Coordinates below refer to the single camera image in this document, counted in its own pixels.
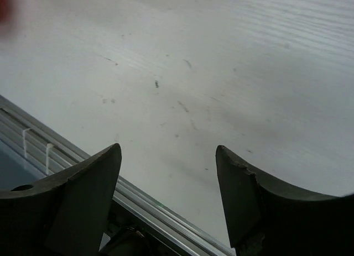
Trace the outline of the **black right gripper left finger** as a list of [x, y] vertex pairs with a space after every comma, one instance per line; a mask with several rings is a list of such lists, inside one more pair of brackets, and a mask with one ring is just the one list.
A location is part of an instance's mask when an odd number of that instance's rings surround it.
[[115, 143], [32, 184], [1, 191], [1, 255], [98, 255], [121, 161]]

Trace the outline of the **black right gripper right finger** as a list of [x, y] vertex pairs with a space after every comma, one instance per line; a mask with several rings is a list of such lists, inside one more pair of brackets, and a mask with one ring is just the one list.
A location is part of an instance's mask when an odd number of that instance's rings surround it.
[[352, 255], [353, 195], [306, 190], [220, 145], [217, 178], [237, 255]]

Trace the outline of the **red white tie-dye trousers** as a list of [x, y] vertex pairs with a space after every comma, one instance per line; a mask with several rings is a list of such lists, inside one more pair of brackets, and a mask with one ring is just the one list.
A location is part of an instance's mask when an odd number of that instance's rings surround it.
[[0, 22], [10, 23], [16, 15], [16, 0], [0, 0]]

